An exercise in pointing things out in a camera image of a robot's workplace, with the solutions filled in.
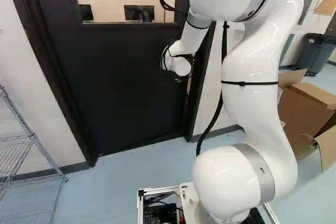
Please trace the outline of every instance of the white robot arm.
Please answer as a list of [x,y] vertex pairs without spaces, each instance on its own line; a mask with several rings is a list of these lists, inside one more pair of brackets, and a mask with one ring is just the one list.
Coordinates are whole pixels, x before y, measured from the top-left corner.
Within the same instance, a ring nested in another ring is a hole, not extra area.
[[225,108],[246,140],[206,151],[193,166],[202,207],[217,223],[242,222],[251,208],[290,192],[297,181],[277,111],[277,81],[282,47],[302,7],[303,0],[190,0],[182,38],[164,52],[162,67],[185,76],[190,64],[174,56],[197,51],[207,32],[199,28],[212,20],[245,23],[242,42],[224,59],[221,81]]

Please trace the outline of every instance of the blue-gray floor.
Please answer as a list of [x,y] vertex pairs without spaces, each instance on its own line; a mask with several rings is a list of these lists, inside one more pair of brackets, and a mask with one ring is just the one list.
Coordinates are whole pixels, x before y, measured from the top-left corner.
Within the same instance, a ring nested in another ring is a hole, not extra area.
[[[326,65],[318,76],[304,81],[336,94],[336,67]],[[202,150],[242,142],[244,137],[242,131],[218,136],[205,141]],[[195,144],[177,138],[99,158],[95,168],[68,176],[54,224],[136,224],[137,190],[190,182],[195,149]],[[318,153],[299,163],[298,188],[272,202],[282,224],[335,223],[336,166],[317,176],[316,157]]]

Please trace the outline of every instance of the wire shelf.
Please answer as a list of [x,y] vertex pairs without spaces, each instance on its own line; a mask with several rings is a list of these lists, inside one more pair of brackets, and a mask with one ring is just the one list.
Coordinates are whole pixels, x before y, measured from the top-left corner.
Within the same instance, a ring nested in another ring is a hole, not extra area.
[[0,223],[51,223],[64,181],[56,174],[12,182],[0,201]]
[[32,145],[26,135],[0,137],[0,200]]

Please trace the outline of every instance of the trash can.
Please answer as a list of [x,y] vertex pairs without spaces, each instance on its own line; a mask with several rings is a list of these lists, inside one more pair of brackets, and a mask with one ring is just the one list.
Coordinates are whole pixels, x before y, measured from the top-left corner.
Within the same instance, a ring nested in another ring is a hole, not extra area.
[[308,68],[306,76],[315,76],[323,69],[335,48],[336,37],[306,34],[295,67],[297,69]]

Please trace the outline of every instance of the door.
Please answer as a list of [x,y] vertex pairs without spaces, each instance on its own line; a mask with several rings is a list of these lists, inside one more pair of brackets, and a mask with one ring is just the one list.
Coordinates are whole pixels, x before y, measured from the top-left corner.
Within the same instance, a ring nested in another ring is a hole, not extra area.
[[[168,1],[188,10],[188,0]],[[181,16],[164,12],[157,0],[39,3],[98,153],[181,134],[187,82],[160,69],[163,49],[183,27]]]
[[336,37],[336,15],[335,14],[330,21],[327,31],[325,31],[325,35]]

